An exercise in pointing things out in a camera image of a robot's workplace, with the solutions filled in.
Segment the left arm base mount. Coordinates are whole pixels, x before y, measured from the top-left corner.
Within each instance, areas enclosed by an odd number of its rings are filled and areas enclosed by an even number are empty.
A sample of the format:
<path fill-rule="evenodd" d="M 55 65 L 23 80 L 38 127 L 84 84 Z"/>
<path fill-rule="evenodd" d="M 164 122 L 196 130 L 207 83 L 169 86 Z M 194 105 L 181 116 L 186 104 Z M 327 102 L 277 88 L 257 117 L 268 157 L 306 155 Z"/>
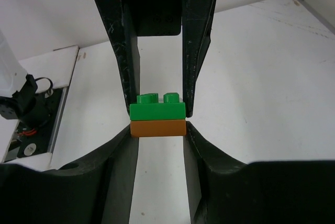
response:
<path fill-rule="evenodd" d="M 65 87 L 35 95 L 32 110 L 16 125 L 5 162 L 52 151 L 67 93 L 68 88 Z"/>

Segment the orange green lego stack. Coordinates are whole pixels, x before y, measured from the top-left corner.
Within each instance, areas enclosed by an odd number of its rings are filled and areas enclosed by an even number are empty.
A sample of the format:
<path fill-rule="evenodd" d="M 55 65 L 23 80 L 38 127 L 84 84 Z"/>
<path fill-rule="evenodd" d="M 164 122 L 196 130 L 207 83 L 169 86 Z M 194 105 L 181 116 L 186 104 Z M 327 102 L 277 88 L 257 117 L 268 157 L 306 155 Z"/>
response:
<path fill-rule="evenodd" d="M 131 121 L 130 132 L 133 137 L 174 137 L 186 135 L 186 120 L 147 120 Z"/>

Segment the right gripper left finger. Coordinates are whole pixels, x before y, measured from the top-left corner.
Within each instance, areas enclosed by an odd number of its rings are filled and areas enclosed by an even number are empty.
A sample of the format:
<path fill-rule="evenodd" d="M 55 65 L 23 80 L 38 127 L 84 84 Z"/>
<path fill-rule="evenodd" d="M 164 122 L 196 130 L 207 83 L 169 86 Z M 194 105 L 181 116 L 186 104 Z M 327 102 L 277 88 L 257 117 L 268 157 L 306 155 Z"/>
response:
<path fill-rule="evenodd" d="M 128 223 L 138 151 L 126 127 L 57 170 L 1 165 L 1 223 Z"/>

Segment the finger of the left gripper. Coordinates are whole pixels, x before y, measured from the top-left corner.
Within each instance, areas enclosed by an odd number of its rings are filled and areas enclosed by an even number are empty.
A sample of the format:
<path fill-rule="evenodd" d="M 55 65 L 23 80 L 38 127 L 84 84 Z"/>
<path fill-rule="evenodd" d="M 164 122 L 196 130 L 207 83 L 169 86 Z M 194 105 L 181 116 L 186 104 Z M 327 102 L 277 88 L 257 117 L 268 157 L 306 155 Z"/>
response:
<path fill-rule="evenodd" d="M 127 0 L 94 0 L 114 51 L 126 108 L 140 92 L 138 37 Z"/>
<path fill-rule="evenodd" d="M 183 102 L 193 115 L 196 81 L 211 43 L 216 0 L 182 0 Z"/>

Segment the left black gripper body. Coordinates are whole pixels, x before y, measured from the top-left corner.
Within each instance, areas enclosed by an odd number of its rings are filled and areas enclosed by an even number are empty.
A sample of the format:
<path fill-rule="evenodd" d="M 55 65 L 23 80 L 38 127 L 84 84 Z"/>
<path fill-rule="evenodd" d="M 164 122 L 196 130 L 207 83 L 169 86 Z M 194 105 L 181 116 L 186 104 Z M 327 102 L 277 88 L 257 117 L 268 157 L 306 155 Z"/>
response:
<path fill-rule="evenodd" d="M 181 33 L 182 0 L 125 0 L 139 37 Z"/>

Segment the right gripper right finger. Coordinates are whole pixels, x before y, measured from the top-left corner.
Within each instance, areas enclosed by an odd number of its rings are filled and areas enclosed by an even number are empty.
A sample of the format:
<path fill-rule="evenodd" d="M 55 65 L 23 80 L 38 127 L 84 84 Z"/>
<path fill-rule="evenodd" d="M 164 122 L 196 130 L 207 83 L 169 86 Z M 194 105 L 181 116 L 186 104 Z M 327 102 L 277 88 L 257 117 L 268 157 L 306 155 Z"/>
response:
<path fill-rule="evenodd" d="M 333 161 L 245 164 L 188 122 L 183 138 L 192 223 L 334 223 Z"/>

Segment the long green lego brick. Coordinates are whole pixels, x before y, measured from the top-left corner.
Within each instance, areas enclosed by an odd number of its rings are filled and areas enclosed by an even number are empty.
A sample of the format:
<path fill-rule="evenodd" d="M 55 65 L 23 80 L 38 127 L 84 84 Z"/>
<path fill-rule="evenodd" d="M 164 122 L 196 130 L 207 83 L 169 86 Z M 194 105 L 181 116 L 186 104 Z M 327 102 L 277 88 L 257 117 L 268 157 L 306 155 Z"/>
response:
<path fill-rule="evenodd" d="M 186 118 L 186 106 L 179 93 L 166 93 L 159 99 L 158 93 L 137 95 L 130 104 L 131 121 L 174 120 Z"/>

